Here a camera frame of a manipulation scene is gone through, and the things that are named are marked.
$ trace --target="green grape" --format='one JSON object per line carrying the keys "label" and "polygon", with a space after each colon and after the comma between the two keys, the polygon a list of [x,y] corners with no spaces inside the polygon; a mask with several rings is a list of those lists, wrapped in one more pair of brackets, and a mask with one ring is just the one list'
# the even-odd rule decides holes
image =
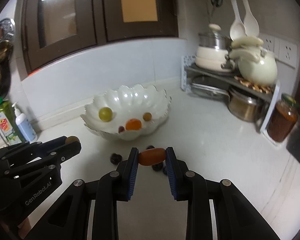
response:
{"label": "green grape", "polygon": [[99,110],[99,118],[103,122],[109,122],[112,120],[112,110],[109,107],[103,107]]}

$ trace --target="white countertop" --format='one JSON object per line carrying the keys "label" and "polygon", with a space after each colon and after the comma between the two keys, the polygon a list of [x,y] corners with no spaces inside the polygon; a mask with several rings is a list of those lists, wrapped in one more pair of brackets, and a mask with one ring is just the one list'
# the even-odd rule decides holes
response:
{"label": "white countertop", "polygon": [[[81,118],[42,132],[39,141],[75,135],[80,154],[62,164],[62,185],[31,215],[31,224],[44,214],[75,180],[100,179],[115,170],[110,154],[127,159],[131,147],[172,146],[178,159],[205,179],[231,180],[271,225],[281,240],[290,240],[300,229],[300,164],[285,149],[272,145],[256,132],[254,124],[237,119],[223,102],[196,98],[180,89],[172,96],[168,121],[154,134],[132,142],[108,142],[89,133]],[[168,178],[151,167],[139,166],[131,201],[118,202],[120,240],[184,240],[187,203],[176,202]]]}

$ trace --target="backsplash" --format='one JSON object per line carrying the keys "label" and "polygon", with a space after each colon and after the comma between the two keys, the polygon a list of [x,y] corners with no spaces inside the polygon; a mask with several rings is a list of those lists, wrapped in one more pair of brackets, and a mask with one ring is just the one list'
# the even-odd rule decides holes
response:
{"label": "backsplash", "polygon": [[[297,67],[278,63],[282,89],[292,93],[300,69],[300,8],[295,0],[249,0],[260,31],[298,45]],[[15,17],[17,0],[10,0],[0,20]],[[178,38],[138,39],[90,48],[63,58],[26,77],[18,30],[10,61],[12,74],[9,99],[18,101],[21,111],[36,119],[74,102],[92,97],[122,84],[180,78],[181,57],[195,54],[198,32],[207,31],[205,0],[177,0]],[[238,0],[241,18],[244,6]],[[216,9],[213,22],[229,35],[234,20],[230,0]]]}

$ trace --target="logo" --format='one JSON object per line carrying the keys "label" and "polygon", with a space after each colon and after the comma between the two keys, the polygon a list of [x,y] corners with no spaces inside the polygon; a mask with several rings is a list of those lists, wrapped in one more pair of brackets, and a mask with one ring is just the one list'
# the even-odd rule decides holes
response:
{"label": "logo", "polygon": [[9,131],[9,124],[8,124],[8,120],[7,119],[0,119],[0,128],[4,132]]}
{"label": "logo", "polygon": [[48,183],[47,183],[47,186],[43,186],[43,188],[40,189],[37,193],[34,193],[34,194],[33,194],[33,197],[30,198],[29,200],[27,200],[27,201],[25,202],[25,204],[28,206],[31,202],[33,202],[37,197],[39,197],[39,196],[40,196],[45,190],[47,190],[48,187],[50,187],[50,186],[51,186],[51,182],[48,182]]}

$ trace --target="white ladle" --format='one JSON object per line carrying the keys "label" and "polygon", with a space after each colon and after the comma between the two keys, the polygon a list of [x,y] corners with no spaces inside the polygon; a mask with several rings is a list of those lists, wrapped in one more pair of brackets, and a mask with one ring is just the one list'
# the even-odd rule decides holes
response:
{"label": "white ladle", "polygon": [[242,0],[246,9],[246,15],[243,19],[244,28],[247,36],[256,36],[260,34],[259,25],[255,17],[252,15],[248,0]]}
{"label": "white ladle", "polygon": [[235,19],[233,24],[230,27],[230,37],[234,41],[238,38],[241,38],[246,35],[246,31],[243,25],[243,22],[240,18],[240,13],[237,5],[237,0],[231,0]]}

